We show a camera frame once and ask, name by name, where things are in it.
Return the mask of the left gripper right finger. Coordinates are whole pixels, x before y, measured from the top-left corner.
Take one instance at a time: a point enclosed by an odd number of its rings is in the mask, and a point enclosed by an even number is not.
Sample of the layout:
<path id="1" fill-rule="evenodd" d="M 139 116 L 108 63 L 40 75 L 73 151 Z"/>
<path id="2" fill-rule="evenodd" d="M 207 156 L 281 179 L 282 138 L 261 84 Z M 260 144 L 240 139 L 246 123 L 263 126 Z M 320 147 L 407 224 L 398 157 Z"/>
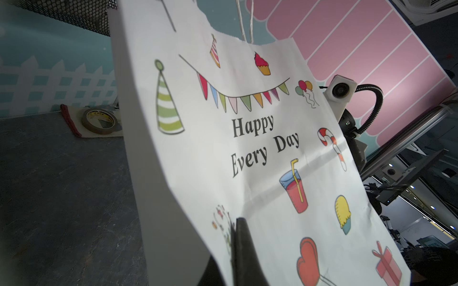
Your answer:
<path id="1" fill-rule="evenodd" d="M 234 228 L 235 286 L 267 286 L 245 218 L 237 218 Z"/>

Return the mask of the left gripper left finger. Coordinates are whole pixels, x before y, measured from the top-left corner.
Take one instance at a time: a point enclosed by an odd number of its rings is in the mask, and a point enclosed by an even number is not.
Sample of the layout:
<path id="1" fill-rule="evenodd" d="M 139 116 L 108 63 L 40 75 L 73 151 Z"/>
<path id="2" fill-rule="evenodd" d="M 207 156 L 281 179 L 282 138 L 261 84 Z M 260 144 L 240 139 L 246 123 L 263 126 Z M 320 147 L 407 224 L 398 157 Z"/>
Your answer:
<path id="1" fill-rule="evenodd" d="M 224 280 L 213 256 L 210 256 L 206 269 L 197 286 L 225 286 Z"/>

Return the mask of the paper bag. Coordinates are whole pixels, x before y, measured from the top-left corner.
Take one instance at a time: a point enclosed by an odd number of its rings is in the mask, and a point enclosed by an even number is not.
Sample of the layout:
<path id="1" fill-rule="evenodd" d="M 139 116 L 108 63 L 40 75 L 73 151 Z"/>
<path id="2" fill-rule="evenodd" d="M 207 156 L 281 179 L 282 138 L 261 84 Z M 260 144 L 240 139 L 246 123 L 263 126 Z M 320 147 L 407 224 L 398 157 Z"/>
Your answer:
<path id="1" fill-rule="evenodd" d="M 149 283 L 234 284 L 247 220 L 268 286 L 407 286 L 328 101 L 291 39 L 252 45 L 195 1 L 118 1 L 110 37 Z"/>

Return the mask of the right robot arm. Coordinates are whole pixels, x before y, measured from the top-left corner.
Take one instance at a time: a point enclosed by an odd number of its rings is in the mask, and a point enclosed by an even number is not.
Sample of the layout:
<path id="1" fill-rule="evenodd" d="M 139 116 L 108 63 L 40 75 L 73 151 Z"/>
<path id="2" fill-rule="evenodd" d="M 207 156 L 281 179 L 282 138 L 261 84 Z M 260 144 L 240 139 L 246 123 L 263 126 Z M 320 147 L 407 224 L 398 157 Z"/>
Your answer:
<path id="1" fill-rule="evenodd" d="M 357 128 L 353 116 L 347 109 L 344 110 L 344 113 L 339 120 L 339 126 L 342 130 L 345 139 L 347 140 L 347 144 L 351 150 L 354 162 L 359 172 L 362 171 L 366 165 L 365 150 L 367 147 L 363 147 L 363 143 L 358 141 L 357 138 L 359 138 L 360 135 L 365 133 L 367 129 L 371 126 L 371 124 L 374 122 L 382 108 L 384 100 L 383 91 L 376 85 L 358 85 L 356 87 L 355 92 L 361 91 L 371 91 L 375 94 L 376 97 L 375 105 L 367 120 L 361 125 L 361 127 Z"/>

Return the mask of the roll of brown tape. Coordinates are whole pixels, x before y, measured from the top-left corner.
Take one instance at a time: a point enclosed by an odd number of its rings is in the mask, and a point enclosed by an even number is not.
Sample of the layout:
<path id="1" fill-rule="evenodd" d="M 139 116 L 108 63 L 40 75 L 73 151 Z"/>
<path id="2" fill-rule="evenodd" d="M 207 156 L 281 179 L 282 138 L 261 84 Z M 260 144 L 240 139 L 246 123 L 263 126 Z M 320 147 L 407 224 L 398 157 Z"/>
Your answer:
<path id="1" fill-rule="evenodd" d="M 108 135 L 116 131 L 117 118 L 109 111 L 101 108 L 90 108 L 84 111 L 81 119 L 83 127 L 99 135 Z"/>

